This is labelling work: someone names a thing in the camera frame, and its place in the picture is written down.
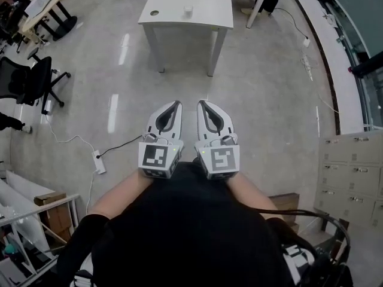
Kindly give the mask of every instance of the cabinet drawer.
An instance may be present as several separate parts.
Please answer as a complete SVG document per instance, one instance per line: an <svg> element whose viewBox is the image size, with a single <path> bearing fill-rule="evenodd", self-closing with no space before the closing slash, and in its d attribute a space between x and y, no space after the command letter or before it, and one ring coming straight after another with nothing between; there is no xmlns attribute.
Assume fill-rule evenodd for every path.
<svg viewBox="0 0 383 287"><path fill-rule="evenodd" d="M369 196L376 196L379 188L380 168L378 167L348 167L347 189Z"/></svg>
<svg viewBox="0 0 383 287"><path fill-rule="evenodd" d="M372 217L375 201L356 194L346 194L341 218L351 223L368 226Z"/></svg>
<svg viewBox="0 0 383 287"><path fill-rule="evenodd" d="M319 183L341 189L348 189L348 171L346 165L323 164L320 171Z"/></svg>
<svg viewBox="0 0 383 287"><path fill-rule="evenodd" d="M344 161L349 157L345 138L335 137L325 139L322 144L323 160L325 161Z"/></svg>
<svg viewBox="0 0 383 287"><path fill-rule="evenodd" d="M340 200L342 199L342 192L327 187L319 187L317 195L315 196L314 207L329 213L331 216L339 217L341 208Z"/></svg>
<svg viewBox="0 0 383 287"><path fill-rule="evenodd" d="M376 201L372 213L371 226L383 231L383 201Z"/></svg>
<svg viewBox="0 0 383 287"><path fill-rule="evenodd" d="M375 163L381 161L381 133L359 133L347 137L349 161L353 163Z"/></svg>

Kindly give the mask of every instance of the white power strip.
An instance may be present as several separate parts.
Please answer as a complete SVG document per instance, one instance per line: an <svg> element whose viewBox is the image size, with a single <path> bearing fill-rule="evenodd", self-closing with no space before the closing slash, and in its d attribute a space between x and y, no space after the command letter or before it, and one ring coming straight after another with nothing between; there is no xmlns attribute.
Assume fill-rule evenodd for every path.
<svg viewBox="0 0 383 287"><path fill-rule="evenodd" d="M102 161L102 158L97 158L96 156L100 155L100 151L96 150L95 152L92 152L93 160L95 161L95 165L97 168L97 173L103 174L107 170L105 169L104 162Z"/></svg>

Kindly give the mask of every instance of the black sleeve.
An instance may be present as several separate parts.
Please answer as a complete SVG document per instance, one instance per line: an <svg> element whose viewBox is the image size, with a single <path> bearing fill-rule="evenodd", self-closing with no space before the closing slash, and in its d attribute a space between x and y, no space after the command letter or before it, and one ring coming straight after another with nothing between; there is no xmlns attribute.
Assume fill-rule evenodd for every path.
<svg viewBox="0 0 383 287"><path fill-rule="evenodd" d="M109 219L102 215L85 216L57 260L57 273L62 286L69 286L86 256L104 233Z"/></svg>
<svg viewBox="0 0 383 287"><path fill-rule="evenodd" d="M284 245L298 245L301 248L309 250L316 258L317 253L313 246L305 239L299 237L285 221L280 218L270 218L266 220L271 229L275 232L279 242Z"/></svg>

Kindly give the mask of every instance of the black shirt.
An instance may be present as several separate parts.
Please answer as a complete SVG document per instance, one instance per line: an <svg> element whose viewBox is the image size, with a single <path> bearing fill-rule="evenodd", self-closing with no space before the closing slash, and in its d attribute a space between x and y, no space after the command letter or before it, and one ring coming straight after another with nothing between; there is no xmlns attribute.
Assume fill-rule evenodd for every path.
<svg viewBox="0 0 383 287"><path fill-rule="evenodd" d="M121 215L83 218L60 254L64 286L92 250L97 287L293 286L282 243L304 242L278 218L239 203L193 163L156 179Z"/></svg>

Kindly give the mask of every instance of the concrete floor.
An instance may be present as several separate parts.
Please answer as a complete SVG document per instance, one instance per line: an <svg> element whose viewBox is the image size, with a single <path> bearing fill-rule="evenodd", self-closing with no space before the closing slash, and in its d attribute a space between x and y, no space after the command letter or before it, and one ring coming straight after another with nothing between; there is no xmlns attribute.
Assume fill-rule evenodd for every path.
<svg viewBox="0 0 383 287"><path fill-rule="evenodd" d="M278 7L294 15L298 27L312 40L309 48L302 49L304 37L287 14L279 10L271 16L262 14L247 29L247 17L240 9L251 7L253 0L232 1L234 30L228 32L210 78L206 67L211 30L159 30L166 59L166 72L159 74L137 24L146 0L63 0L68 11L78 16L79 27L58 42L51 40L38 53L51 56L54 68L72 74L55 89L65 107L52 101L48 116L58 139L81 135L103 152L140 135L154 110L178 99L184 105L183 160L190 161L196 156L196 105L208 99L233 118L241 170L266 194L297 192L301 207L311 208L318 170L317 108L320 135L335 133L333 112L317 95L318 91L331 103L318 48L293 0L280 0ZM126 49L121 45L127 38ZM6 56L31 65L26 56L33 48L33 44L23 45L16 54L16 48L10 47ZM301 50L315 67L313 81L301 62ZM118 95L115 110L110 105L113 95ZM95 170L91 148L79 139L56 143L40 114L41 103L20 106L1 99L0 111L21 116L34 128L31 135L13 130L0 133L5 160L9 158L14 171L31 181L68 194L80 193L82 217ZM134 142L103 157L107 173L95 175L91 204L136 169L137 151ZM302 225L310 221L303 220Z"/></svg>

